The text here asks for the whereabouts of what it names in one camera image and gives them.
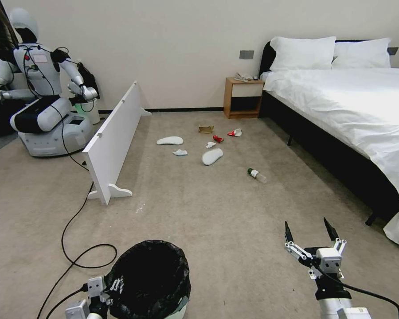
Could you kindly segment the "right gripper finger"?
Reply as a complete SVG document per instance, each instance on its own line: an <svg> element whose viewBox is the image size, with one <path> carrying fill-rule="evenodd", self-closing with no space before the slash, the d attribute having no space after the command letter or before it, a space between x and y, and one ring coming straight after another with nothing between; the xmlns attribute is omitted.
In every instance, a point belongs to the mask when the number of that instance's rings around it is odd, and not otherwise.
<svg viewBox="0 0 399 319"><path fill-rule="evenodd" d="M294 242L288 222L285 221L285 249L291 254L300 264L306 267L314 265L314 253L316 250L313 247L302 248Z"/></svg>
<svg viewBox="0 0 399 319"><path fill-rule="evenodd" d="M325 217L323 218L323 220L329 238L333 243L333 248L342 256L344 249L347 245L347 241L345 239L340 238L336 229L329 223L329 221Z"/></svg>

